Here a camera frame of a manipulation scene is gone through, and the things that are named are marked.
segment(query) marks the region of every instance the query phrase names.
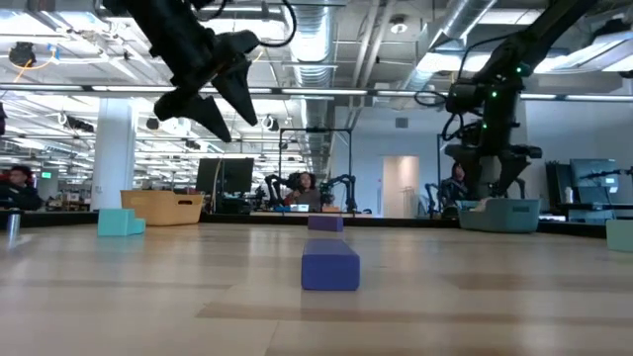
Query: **wooden floor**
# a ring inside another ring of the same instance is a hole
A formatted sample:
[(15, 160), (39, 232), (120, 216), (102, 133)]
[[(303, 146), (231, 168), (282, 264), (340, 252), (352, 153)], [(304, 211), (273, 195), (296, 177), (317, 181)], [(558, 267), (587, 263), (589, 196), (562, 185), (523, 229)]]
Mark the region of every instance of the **wooden floor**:
[(23, 230), (2, 356), (632, 355), (633, 254), (605, 241), (348, 228), (357, 293), (305, 293), (297, 226)]

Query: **man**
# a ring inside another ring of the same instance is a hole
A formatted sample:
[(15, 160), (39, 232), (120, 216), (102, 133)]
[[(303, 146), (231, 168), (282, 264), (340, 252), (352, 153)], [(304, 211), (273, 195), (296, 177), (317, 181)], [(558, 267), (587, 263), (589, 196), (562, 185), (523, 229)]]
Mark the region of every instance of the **man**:
[(0, 207), (36, 211), (42, 206), (38, 190), (33, 187), (33, 172), (27, 166), (14, 166), (9, 179), (0, 182)]

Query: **wooden storage box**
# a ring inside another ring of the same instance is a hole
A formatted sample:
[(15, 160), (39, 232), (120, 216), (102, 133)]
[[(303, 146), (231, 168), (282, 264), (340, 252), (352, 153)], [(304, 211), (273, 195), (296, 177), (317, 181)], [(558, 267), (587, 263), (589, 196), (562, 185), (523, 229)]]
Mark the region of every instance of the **wooden storage box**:
[(178, 195), (170, 191), (121, 191), (123, 209), (134, 209), (147, 226), (198, 223), (202, 195)]

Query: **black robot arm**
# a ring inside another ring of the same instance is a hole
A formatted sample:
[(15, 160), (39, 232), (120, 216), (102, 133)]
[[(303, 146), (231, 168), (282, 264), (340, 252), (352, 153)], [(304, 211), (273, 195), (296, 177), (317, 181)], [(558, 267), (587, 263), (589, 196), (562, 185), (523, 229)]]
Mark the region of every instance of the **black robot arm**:
[[(251, 31), (215, 34), (204, 28), (193, 7), (200, 10), (215, 0), (104, 0), (115, 14), (129, 13), (151, 42), (149, 53), (160, 56), (173, 72), (176, 87), (154, 105), (161, 121), (184, 117), (200, 123), (224, 142), (230, 132), (213, 96), (202, 98), (200, 89), (211, 81), (222, 97), (252, 126), (257, 117), (250, 99), (246, 77), (250, 61), (246, 54), (257, 46), (281, 46), (289, 43), (297, 27), (292, 6), (283, 3), (293, 18), (293, 31), (281, 44), (264, 44)], [(228, 0), (222, 0), (223, 9)]]
[(266, 183), (266, 187), (268, 187), (268, 195), (270, 196), (268, 205), (270, 207), (282, 205), (284, 199), (281, 197), (280, 184), (286, 185), (287, 181), (276, 174), (271, 174), (264, 178), (264, 182)]
[(348, 213), (356, 211), (356, 177), (349, 174), (343, 174), (336, 178), (332, 178), (327, 182), (322, 182), (319, 185), (321, 202), (323, 204), (331, 204), (331, 189), (342, 183), (345, 185), (345, 205)]
[[(466, 172), (471, 198), (502, 196), (529, 165), (528, 157), (541, 158), (539, 147), (510, 144), (511, 130), (518, 127), (514, 111), (523, 90), (522, 78), (532, 74), (554, 42), (597, 1), (554, 2), (526, 30), (509, 36), (497, 47), (482, 70), (451, 85), (446, 110), (460, 118), (466, 113), (482, 116), (464, 127), (458, 135), (461, 144), (446, 147), (446, 154)], [(495, 182), (482, 182), (481, 158), (487, 156), (497, 157), (501, 165)]]

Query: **seated person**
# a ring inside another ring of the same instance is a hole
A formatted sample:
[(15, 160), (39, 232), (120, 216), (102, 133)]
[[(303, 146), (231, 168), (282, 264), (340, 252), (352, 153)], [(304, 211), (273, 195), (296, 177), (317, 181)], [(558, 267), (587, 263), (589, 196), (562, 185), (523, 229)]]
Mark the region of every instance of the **seated person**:
[(320, 212), (320, 192), (316, 188), (316, 183), (312, 174), (308, 172), (302, 173), (299, 189), (290, 193), (284, 199), (284, 205), (308, 205), (311, 212)]
[(455, 207), (457, 201), (466, 200), (468, 189), (464, 183), (464, 169), (455, 162), (451, 168), (451, 177), (444, 179), (439, 187), (439, 199), (444, 209)]
[(36, 211), (42, 207), (38, 190), (33, 187), (33, 172), (27, 166), (11, 168), (8, 180), (0, 181), (0, 207)]

